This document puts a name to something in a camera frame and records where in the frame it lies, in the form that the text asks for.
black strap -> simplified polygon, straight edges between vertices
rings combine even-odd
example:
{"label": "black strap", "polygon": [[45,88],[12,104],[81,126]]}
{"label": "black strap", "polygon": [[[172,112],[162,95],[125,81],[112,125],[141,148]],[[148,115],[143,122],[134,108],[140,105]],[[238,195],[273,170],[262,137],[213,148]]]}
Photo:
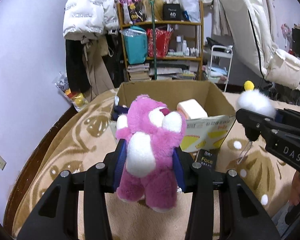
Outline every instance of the black strap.
{"label": "black strap", "polygon": [[257,47],[258,58],[259,58],[259,69],[260,69],[260,73],[261,73],[263,79],[266,81],[265,76],[263,75],[263,73],[262,73],[262,71],[261,71],[261,54],[260,54],[260,48],[259,48],[259,46],[258,46],[258,41],[257,41],[256,33],[255,33],[255,31],[254,31],[254,28],[253,28],[252,19],[251,19],[251,15],[250,15],[249,10],[248,10],[248,14],[249,14],[249,19],[250,19],[251,27],[252,27],[252,32],[253,32],[253,36],[254,36],[254,41],[255,41],[256,47]]}

snack bag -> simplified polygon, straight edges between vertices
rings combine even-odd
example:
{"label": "snack bag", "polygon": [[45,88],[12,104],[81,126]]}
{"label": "snack bag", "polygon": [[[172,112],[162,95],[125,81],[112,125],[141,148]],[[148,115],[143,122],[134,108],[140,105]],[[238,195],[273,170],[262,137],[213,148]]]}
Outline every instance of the snack bag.
{"label": "snack bag", "polygon": [[122,4],[124,23],[134,24],[145,21],[141,0],[119,0]]}
{"label": "snack bag", "polygon": [[62,94],[74,105],[74,108],[79,112],[88,105],[88,101],[82,93],[71,92],[69,88],[68,78],[66,74],[60,72],[55,85],[62,91]]}

metal screw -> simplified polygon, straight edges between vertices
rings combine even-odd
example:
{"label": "metal screw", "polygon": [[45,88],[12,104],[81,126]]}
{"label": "metal screw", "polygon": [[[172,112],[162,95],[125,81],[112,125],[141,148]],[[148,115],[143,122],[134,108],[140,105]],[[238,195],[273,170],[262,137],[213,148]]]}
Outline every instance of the metal screw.
{"label": "metal screw", "polygon": [[202,166],[201,163],[197,163],[197,162],[192,163],[192,167],[194,167],[195,169],[200,169],[201,166]]}
{"label": "metal screw", "polygon": [[235,170],[229,170],[228,173],[231,177],[235,177],[238,174]]}
{"label": "metal screw", "polygon": [[97,169],[103,169],[106,165],[104,163],[97,163],[96,168]]}
{"label": "metal screw", "polygon": [[66,176],[69,175],[69,171],[61,171],[60,176],[65,178]]}

beige trousers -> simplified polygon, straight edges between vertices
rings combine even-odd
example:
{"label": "beige trousers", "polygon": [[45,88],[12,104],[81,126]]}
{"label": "beige trousers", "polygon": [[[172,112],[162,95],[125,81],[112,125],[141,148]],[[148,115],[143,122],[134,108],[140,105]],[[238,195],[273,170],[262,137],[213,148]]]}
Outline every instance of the beige trousers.
{"label": "beige trousers", "polygon": [[97,95],[113,89],[113,83],[101,56],[108,54],[106,38],[90,42],[82,56],[91,88],[84,93],[85,98],[91,102]]}

human hand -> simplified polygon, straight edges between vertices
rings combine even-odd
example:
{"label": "human hand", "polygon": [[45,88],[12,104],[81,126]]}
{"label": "human hand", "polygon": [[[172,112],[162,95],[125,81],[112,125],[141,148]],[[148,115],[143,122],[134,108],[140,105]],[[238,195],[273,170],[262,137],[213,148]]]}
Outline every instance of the human hand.
{"label": "human hand", "polygon": [[300,172],[296,171],[292,179],[292,188],[289,202],[291,205],[298,205],[300,202]]}

